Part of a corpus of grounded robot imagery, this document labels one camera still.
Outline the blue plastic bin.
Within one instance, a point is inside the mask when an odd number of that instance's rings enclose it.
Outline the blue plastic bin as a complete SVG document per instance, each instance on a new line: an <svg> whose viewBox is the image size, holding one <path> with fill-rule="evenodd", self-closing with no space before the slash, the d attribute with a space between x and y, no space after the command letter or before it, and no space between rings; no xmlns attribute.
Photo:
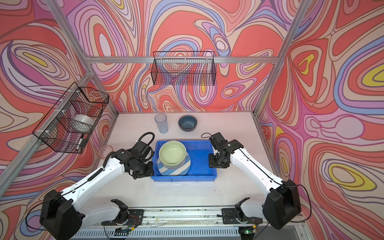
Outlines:
<svg viewBox="0 0 384 240"><path fill-rule="evenodd" d="M214 149L209 141L204 140L181 140L186 147L187 154L191 158L191 167L184 176L162 176L157 167L159 158L159 150L166 141L158 141L156 143L155 155L152 158L154 162L154 176L152 180L155 182L213 182L217 177L217 171L209 167L209 154Z"/></svg>

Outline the light green bowl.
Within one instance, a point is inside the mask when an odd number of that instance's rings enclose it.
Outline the light green bowl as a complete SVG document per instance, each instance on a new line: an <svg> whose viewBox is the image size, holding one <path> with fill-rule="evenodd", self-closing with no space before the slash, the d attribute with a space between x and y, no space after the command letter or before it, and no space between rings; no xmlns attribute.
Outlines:
<svg viewBox="0 0 384 240"><path fill-rule="evenodd" d="M186 156L186 147L178 141L168 141L163 144L159 150L160 160L170 165L184 161Z"/></svg>

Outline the dark teal bowl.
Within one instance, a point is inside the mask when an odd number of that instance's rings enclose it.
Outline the dark teal bowl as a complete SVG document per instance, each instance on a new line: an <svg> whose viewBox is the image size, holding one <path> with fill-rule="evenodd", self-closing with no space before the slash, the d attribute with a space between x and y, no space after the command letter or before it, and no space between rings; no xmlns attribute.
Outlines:
<svg viewBox="0 0 384 240"><path fill-rule="evenodd" d="M191 115L184 115L179 118L178 125L184 132L192 132L198 124L198 120Z"/></svg>

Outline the lilac grey bowl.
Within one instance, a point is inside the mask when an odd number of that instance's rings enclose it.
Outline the lilac grey bowl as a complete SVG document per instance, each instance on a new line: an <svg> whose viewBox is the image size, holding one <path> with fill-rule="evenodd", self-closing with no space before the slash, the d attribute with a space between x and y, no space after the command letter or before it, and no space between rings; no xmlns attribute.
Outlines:
<svg viewBox="0 0 384 240"><path fill-rule="evenodd" d="M166 167L166 168L169 168L169 169L174 169L174 168L178 168L180 166L182 166L183 164L185 164L186 161L182 161L182 162L179 162L177 164L174 164L174 165L170 165L170 164L166 164L164 162L162 162L163 166Z"/></svg>

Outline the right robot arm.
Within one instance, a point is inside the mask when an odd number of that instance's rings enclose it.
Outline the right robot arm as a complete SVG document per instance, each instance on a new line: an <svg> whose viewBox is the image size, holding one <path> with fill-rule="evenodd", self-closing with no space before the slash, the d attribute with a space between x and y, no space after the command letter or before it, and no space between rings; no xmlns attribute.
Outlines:
<svg viewBox="0 0 384 240"><path fill-rule="evenodd" d="M234 165L248 176L260 189L265 200L262 204L250 202L246 197L234 207L234 213L223 218L235 219L245 224L252 218L265 219L273 228L280 230L288 223L302 223L309 219L294 221L302 212L298 187L292 180L284 181L260 164L237 140L228 141L221 133L209 136L217 152L209 154L209 167L227 169Z"/></svg>

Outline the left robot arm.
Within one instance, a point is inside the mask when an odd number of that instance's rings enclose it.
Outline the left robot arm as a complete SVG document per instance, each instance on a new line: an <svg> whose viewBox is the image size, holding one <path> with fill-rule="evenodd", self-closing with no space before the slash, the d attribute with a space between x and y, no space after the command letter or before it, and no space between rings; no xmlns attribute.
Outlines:
<svg viewBox="0 0 384 240"><path fill-rule="evenodd" d="M56 240L69 240L79 230L111 222L124 225L128 222L128 206L118 199L99 207L86 208L85 203L115 178L128 173L133 179L154 175L151 158L155 152L150 144L139 138L130 149L110 152L101 167L79 182L61 191L48 192L42 202L40 224Z"/></svg>

